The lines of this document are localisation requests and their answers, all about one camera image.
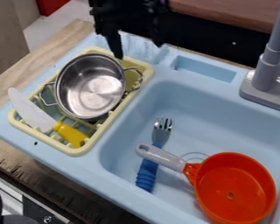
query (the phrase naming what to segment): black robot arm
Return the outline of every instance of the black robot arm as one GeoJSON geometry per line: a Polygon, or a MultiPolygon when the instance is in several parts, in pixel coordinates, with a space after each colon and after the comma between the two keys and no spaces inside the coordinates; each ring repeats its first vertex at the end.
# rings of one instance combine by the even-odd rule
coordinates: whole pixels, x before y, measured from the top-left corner
{"type": "Polygon", "coordinates": [[[164,41],[159,31],[158,18],[169,11],[169,0],[89,0],[93,8],[95,31],[104,36],[109,48],[118,58],[123,58],[123,46],[119,31],[126,23],[141,21],[140,26],[149,30],[150,38],[161,46],[164,41]]]}

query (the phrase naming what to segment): white plastic knife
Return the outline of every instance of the white plastic knife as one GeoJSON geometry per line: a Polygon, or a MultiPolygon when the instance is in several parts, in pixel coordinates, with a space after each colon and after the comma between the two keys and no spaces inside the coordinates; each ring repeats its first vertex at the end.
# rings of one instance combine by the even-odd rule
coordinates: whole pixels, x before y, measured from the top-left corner
{"type": "Polygon", "coordinates": [[[71,143],[74,148],[80,148],[84,144],[85,139],[88,138],[88,136],[79,132],[77,129],[63,122],[55,121],[14,87],[9,88],[8,94],[14,109],[31,127],[39,127],[43,133],[54,130],[71,143]]]}

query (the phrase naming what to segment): floor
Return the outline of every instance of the floor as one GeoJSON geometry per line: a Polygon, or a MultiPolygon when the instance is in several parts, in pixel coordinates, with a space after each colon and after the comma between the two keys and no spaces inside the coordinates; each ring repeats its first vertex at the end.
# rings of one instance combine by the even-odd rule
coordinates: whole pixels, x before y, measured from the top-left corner
{"type": "Polygon", "coordinates": [[[24,29],[30,51],[35,50],[76,18],[93,22],[89,11],[88,0],[72,0],[50,17],[40,17],[24,29]]]}

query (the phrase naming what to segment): metal pot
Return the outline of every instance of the metal pot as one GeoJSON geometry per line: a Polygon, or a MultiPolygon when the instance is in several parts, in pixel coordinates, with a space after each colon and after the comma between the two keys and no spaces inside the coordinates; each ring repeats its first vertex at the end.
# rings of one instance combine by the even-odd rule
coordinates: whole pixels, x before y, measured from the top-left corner
{"type": "Polygon", "coordinates": [[[58,104],[66,114],[72,117],[90,121],[99,120],[126,94],[139,89],[142,81],[143,75],[137,68],[122,69],[110,57],[90,53],[71,60],[61,70],[54,83],[46,84],[54,85],[56,103],[46,102],[43,97],[44,90],[39,94],[39,98],[46,106],[58,104]],[[127,70],[134,70],[141,77],[139,85],[129,90],[125,89],[124,71],[127,70]]]}

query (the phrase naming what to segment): countertop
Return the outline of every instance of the countertop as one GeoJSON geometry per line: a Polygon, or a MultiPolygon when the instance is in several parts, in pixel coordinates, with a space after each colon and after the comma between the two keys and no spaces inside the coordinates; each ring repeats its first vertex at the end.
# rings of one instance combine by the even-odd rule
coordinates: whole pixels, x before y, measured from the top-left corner
{"type": "Polygon", "coordinates": [[[271,32],[280,0],[171,0],[174,11],[259,32],[271,32]]]}

